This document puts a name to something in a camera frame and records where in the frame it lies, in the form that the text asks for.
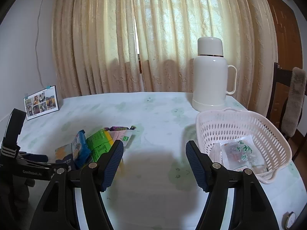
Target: beige curtain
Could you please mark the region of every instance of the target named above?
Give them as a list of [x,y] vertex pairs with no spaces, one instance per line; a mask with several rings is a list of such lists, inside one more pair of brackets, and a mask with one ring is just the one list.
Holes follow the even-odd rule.
[[140,91],[133,0],[56,0],[52,43],[63,97]]
[[[266,114],[277,61],[266,0],[134,0],[134,6],[146,91],[192,92],[197,39],[213,36],[238,69],[234,97]],[[232,90],[234,75],[229,76]]]

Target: wall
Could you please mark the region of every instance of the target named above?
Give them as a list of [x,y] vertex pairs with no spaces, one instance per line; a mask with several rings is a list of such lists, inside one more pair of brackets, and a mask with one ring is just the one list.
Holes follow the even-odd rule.
[[0,141],[14,108],[25,110],[24,94],[33,94],[56,84],[51,48],[53,0],[43,0],[37,42],[37,18],[42,0],[16,0],[0,25]]
[[[305,20],[303,14],[299,10],[298,6],[293,0],[283,0],[293,11],[297,20],[297,24],[300,30],[300,39],[302,42],[303,50],[303,69],[307,71],[307,21]],[[303,115],[300,124],[297,128],[303,136],[307,132],[307,100],[305,97],[305,103],[303,105]]]

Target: green snack package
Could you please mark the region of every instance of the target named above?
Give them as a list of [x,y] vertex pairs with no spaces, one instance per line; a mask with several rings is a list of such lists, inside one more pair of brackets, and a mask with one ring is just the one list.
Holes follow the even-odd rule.
[[98,161],[99,157],[103,153],[107,153],[114,143],[110,134],[104,129],[97,131],[86,141],[88,148],[92,151],[92,158],[94,162]]

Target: wooden chair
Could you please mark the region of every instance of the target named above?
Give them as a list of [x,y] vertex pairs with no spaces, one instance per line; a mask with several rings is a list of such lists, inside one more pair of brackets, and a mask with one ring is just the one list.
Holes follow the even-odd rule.
[[[292,71],[284,70],[281,67],[279,67],[278,63],[274,63],[273,86],[272,86],[272,93],[271,93],[271,98],[270,98],[270,103],[269,103],[269,109],[268,109],[268,112],[267,112],[267,119],[270,119],[270,116],[271,116],[271,111],[272,111],[272,106],[273,106],[273,101],[274,101],[274,94],[275,94],[275,89],[276,89],[276,82],[290,87],[291,77],[292,77]],[[286,111],[287,102],[288,102],[288,99],[286,99],[286,101],[284,102],[284,104],[282,106],[278,130],[284,135],[284,137],[288,141],[290,137],[286,136],[281,131],[281,123],[282,123],[282,119],[283,119],[285,111]],[[300,119],[302,118],[302,112],[303,112],[303,109],[300,112],[300,118],[298,120],[298,123],[300,123]],[[292,161],[294,161],[296,159],[296,157],[300,153],[302,147],[304,146],[306,140],[307,140],[307,133],[306,133],[305,137],[303,138],[303,140],[301,141],[300,145],[298,146],[296,153],[292,157]]]

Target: table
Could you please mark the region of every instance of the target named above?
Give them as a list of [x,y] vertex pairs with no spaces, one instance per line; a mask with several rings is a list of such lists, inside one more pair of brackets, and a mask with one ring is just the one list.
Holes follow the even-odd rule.
[[[103,127],[137,126],[125,148],[113,184],[101,193],[115,230],[194,230],[208,194],[197,186],[185,155],[185,144],[196,140],[195,119],[189,93],[99,94],[64,99],[58,112],[25,121],[18,144],[22,151],[46,154],[72,142],[84,129],[90,136]],[[227,96],[226,106],[244,110]],[[30,189],[34,210],[47,182]],[[307,193],[295,165],[279,171],[275,182],[262,187],[277,217],[295,212],[307,202]],[[228,229],[233,189],[221,229]],[[80,189],[76,189],[81,229],[88,229]]]

